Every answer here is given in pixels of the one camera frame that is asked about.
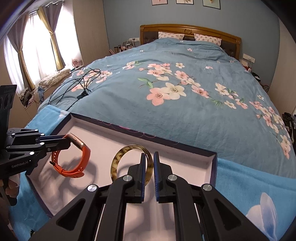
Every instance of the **bracelet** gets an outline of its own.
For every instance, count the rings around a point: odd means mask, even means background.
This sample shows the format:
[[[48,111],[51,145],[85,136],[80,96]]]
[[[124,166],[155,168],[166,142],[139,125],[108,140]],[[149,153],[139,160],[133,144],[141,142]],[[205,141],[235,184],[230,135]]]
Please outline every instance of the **bracelet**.
[[[69,139],[75,146],[77,146],[80,150],[82,150],[82,157],[79,164],[72,170],[66,171],[58,164],[58,157],[60,150],[52,152],[52,164],[55,170],[64,177],[71,177],[71,178],[79,178],[83,177],[84,173],[83,170],[87,166],[89,162],[89,157],[91,155],[91,150],[75,135],[72,133],[68,133],[63,138]]]
[[[146,159],[147,159],[147,169],[146,169],[146,174],[145,174],[145,186],[146,186],[152,176],[153,160],[152,160],[152,156],[151,156],[150,152],[145,147],[143,147],[141,145],[127,145],[118,151],[118,153],[115,155],[115,157],[112,161],[112,164],[111,164],[110,174],[111,174],[112,182],[114,182],[114,180],[117,179],[117,167],[118,167],[118,163],[119,163],[120,159],[122,158],[122,156],[125,153],[127,153],[128,151],[133,150],[133,149],[141,149],[146,155]]]

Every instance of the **framed picture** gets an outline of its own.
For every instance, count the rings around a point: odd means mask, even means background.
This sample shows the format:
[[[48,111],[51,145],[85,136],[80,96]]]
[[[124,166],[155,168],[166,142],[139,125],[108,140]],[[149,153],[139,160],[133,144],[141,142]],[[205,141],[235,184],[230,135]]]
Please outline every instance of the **framed picture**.
[[[221,9],[220,0],[202,0],[202,2],[205,7],[213,7],[213,8]]]
[[[177,4],[193,4],[193,0],[176,0]]]
[[[152,0],[152,5],[167,4],[168,0]]]

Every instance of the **sheer white curtain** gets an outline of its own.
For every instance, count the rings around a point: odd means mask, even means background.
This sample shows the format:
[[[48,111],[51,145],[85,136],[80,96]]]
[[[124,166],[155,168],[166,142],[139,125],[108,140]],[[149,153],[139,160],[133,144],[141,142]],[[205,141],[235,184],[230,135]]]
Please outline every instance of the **sheer white curtain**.
[[[35,86],[38,86],[40,80],[56,71],[49,32],[37,13],[29,15],[22,50]]]
[[[25,88],[24,81],[20,71],[17,52],[13,48],[7,36],[4,40],[4,57],[11,82],[14,85],[17,85],[17,93],[19,94]]]
[[[72,59],[82,59],[76,36],[72,1],[63,3],[55,34],[66,68],[72,68]]]

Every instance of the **headboard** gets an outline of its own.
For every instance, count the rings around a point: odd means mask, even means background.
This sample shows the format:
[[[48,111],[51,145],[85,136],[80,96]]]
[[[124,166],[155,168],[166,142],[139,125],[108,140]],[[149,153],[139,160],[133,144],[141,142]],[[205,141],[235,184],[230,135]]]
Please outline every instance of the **headboard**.
[[[239,60],[241,38],[218,30],[182,24],[152,24],[140,26],[140,43],[146,44],[158,39],[158,32],[185,34],[184,40],[194,39],[194,34],[208,35],[222,39],[221,48],[231,57]]]

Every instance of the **gold bangle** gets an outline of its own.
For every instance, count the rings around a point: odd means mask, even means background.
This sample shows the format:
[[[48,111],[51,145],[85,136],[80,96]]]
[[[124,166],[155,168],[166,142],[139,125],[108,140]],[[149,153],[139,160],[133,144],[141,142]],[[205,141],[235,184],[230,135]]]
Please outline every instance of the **gold bangle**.
[[[137,145],[137,144],[127,145],[127,146],[121,148],[117,152],[115,157],[113,158],[113,161],[111,164],[111,170],[110,170],[112,182],[114,182],[114,180],[116,180],[116,178],[117,178],[117,167],[118,167],[118,163],[119,163],[120,159],[122,158],[122,156],[125,153],[127,153],[128,151],[133,150],[133,149],[141,149],[146,155],[146,159],[147,159],[147,169],[146,169],[146,174],[145,174],[145,186],[146,186],[152,176],[153,160],[152,160],[152,156],[151,156],[150,152],[145,147],[143,147],[141,145]]]

